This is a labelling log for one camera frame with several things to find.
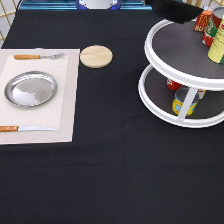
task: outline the plate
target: plate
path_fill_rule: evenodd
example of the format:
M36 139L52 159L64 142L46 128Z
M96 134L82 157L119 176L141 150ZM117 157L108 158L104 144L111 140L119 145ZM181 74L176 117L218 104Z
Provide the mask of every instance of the plate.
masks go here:
M16 106L34 107L48 101L56 90L57 83L53 76L31 71L9 81L5 87L5 96Z

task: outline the spice rack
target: spice rack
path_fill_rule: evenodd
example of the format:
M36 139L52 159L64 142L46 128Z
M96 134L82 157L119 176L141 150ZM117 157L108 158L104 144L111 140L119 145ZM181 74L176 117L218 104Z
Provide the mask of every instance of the spice rack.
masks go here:
M224 120L224 67L208 58L209 47L202 32L193 31L195 21L157 23L148 33L145 54L150 65L139 80L139 94L156 116L182 127L203 128ZM179 115L172 111L175 91L166 85L170 78L190 87ZM198 91L208 90L192 115L187 111Z

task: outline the white wall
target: white wall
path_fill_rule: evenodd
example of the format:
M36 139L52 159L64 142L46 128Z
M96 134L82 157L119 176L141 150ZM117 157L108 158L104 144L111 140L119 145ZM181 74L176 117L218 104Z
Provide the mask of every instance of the white wall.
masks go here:
M0 0L0 48L13 23L18 3L19 0Z

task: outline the white placemat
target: white placemat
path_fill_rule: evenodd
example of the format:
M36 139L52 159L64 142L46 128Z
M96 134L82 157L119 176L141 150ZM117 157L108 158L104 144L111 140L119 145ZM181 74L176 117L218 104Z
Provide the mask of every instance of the white placemat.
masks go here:
M9 56L0 76L0 125L49 126L59 129L69 56L56 60L16 60ZM46 103L30 108L11 104L5 97L7 83L19 74L29 71L46 72L57 82L57 92Z
M10 80L11 77L14 75L14 68L9 66L13 58L8 57L9 55L14 54L56 54L59 52L64 52L65 57L61 60L59 63L57 61L57 65L55 65L55 68L51 68L51 66L47 66L45 69L42 70L45 72L48 72L49 74L53 75L54 72L55 75L53 75L56 78L56 81L58 83L58 87L60 86L60 90L57 92L57 96L47 102L46 104L43 104L38 107L30 108L28 111L26 108L14 108L15 106L9 105L10 109L10 117L6 116L7 110L4 110L4 113L0 112L0 125L46 125L47 126L53 126L56 128L59 128L58 131L29 131L29 132L16 132L16 133L0 133L0 144L23 144L23 143L50 143L50 142L69 142L72 141L72 135L73 135L73 124L74 124L74 113L75 113L75 100L76 100L76 88L77 88L77 77L78 77L78 64L79 64L79 50L72 50L72 49L34 49L34 50L0 50L0 72L2 69L2 65L4 64L4 60L6 62L6 66L3 69L3 76L0 77L0 102L2 101L2 93L4 92L2 88L4 85L3 82L6 82L8 79ZM27 61L24 62L24 65L22 68L19 68L22 71L26 66ZM21 114L21 119L17 124L15 124L15 118L18 118L17 110L19 109L19 114ZM35 119L31 119L32 113L36 113ZM6 121L2 121L2 114L4 114Z

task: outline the white rim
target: white rim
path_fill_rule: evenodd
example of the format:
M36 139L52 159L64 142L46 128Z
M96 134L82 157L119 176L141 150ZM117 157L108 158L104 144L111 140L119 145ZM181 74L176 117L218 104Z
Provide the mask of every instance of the white rim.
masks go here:
M142 73L142 76L139 80L138 90L139 95L141 97L142 102L145 104L145 106L157 117L161 118L162 120L175 124L181 127L188 127L188 128L203 128L203 127L209 127L213 126L215 124L218 124L224 120L224 112L220 113L219 115L207 118L207 119L184 119L180 120L178 119L178 116L174 116L172 114L169 114L159 107L157 107L147 96L145 92L145 78L148 75L149 71L153 69L152 65L148 65L145 70Z
M194 87L194 88L199 88L199 89L213 90L213 91L224 90L224 79L200 78L200 77L196 77L194 75L190 75L190 74L178 71L178 70L172 68L171 66L167 65L156 55L156 53L154 52L154 50L152 48L152 39L153 39L155 33L159 29L161 29L162 27L164 27L166 25L172 24L172 23L173 22L170 22L168 20L162 20L161 22L154 25L152 27L152 29L149 31L147 39L145 41L145 54L146 54L146 57L148 58L149 62L162 75L164 75L167 78L170 78L176 82L179 82L183 85L186 85L189 87Z

